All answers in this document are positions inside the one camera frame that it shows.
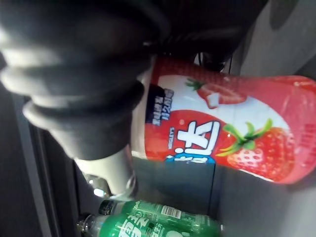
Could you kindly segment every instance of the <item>printed label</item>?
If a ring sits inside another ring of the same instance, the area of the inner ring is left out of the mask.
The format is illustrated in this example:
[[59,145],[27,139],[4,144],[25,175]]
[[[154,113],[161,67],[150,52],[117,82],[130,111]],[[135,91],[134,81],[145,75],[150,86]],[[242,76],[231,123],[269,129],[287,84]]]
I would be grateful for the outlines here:
[[176,209],[176,208],[170,207],[170,206],[163,206],[161,213],[163,215],[172,216],[172,217],[175,217],[177,219],[181,218],[181,211]]
[[293,183],[316,166],[315,101],[316,83],[304,77],[236,77],[158,59],[146,110],[146,156],[216,162]]

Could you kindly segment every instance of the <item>dark panel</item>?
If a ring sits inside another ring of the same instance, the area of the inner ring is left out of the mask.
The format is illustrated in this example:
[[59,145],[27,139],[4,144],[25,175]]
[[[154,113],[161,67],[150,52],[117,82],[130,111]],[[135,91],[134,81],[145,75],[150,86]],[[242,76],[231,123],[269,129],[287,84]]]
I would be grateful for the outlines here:
[[11,94],[0,83],[1,237],[42,236]]

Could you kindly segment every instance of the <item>gray wall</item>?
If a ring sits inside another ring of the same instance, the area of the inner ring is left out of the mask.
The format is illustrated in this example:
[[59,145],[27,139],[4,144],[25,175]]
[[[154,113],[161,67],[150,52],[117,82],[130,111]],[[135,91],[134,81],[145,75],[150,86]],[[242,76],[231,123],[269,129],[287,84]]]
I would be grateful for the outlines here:
[[40,237],[11,94],[1,83],[0,182],[0,236]]
[[[232,65],[242,75],[300,74],[316,79],[315,12],[313,0],[271,0]],[[316,172],[286,186],[222,170],[219,218],[224,236],[315,236]]]

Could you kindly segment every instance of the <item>green bottle label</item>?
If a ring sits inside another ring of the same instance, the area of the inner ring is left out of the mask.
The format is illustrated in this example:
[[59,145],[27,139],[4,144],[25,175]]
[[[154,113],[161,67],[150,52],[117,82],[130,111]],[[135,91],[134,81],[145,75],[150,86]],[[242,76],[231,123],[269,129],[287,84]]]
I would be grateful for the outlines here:
[[155,223],[145,217],[113,215],[103,223],[98,237],[206,237]]
[[170,206],[153,204],[146,201],[129,201],[122,207],[121,213],[146,217],[154,222],[172,226],[185,232],[219,235],[219,226],[205,215],[194,215]]

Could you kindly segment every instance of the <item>white dots on strawberry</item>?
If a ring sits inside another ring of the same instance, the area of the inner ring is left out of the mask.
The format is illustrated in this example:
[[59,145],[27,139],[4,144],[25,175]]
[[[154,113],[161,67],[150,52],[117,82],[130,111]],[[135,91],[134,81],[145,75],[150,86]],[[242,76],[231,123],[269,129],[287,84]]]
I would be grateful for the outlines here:
[[245,170],[273,181],[284,179],[294,168],[294,138],[284,129],[272,127],[269,119],[264,128],[254,131],[247,123],[248,133],[241,136],[230,124],[224,130],[236,138],[236,142],[218,157],[237,169]]

